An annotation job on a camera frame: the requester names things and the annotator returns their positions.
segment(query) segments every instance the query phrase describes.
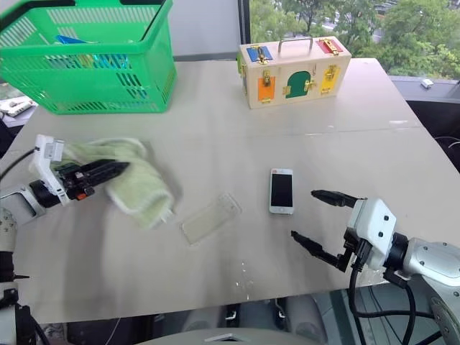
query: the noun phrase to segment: white phone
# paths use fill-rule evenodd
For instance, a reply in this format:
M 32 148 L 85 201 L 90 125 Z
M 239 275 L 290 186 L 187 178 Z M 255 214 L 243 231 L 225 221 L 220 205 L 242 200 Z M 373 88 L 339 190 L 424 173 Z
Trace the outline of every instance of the white phone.
M 269 210 L 271 213 L 294 213 L 293 171 L 291 169 L 272 169 Z

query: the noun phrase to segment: green towel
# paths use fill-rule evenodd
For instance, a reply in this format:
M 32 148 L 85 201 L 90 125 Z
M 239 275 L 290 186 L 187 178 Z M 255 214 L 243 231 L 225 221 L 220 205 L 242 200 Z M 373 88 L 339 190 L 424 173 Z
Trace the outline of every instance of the green towel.
M 171 216 L 173 196 L 160 174 L 145 158 L 147 150 L 137 139 L 100 139 L 84 144 L 65 143 L 63 159 L 81 165 L 95 160 L 129 162 L 128 168 L 106 183 L 110 199 L 144 229 Z

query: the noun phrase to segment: white table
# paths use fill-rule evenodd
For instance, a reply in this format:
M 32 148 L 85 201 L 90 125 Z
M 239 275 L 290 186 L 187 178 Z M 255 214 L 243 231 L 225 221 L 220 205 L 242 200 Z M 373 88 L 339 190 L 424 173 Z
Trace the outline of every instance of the white table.
M 249 110 L 233 62 L 178 63 L 165 114 L 56 116 L 39 108 L 1 167 L 38 133 L 67 141 L 136 137 L 151 145 L 176 216 L 140 231 L 102 190 L 23 226 L 14 254 L 20 298 L 39 322 L 202 308 L 346 288 L 347 273 L 290 238 L 343 252 L 350 210 L 313 189 L 379 196 L 409 237 L 460 245 L 460 178 L 379 63 L 352 60 L 339 95 Z M 271 167 L 294 170 L 295 214 L 268 213 Z M 26 164 L 4 187 L 29 182 Z M 230 193 L 242 214 L 190 247 L 180 222 Z M 378 275 L 361 284 L 380 281 Z

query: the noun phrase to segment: wooden lock box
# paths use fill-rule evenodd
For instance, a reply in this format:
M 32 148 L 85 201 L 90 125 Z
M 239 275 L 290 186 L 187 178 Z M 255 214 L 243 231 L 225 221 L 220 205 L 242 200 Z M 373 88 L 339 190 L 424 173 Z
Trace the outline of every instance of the wooden lock box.
M 241 45 L 237 58 L 251 108 L 335 96 L 350 59 L 335 37 Z

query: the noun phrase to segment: window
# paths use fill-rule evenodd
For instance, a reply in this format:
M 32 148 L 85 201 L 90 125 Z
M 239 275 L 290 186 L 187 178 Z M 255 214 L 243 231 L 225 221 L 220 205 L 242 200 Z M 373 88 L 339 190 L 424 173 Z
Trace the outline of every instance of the window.
M 335 35 L 390 75 L 460 79 L 460 0 L 249 0 L 253 43 Z

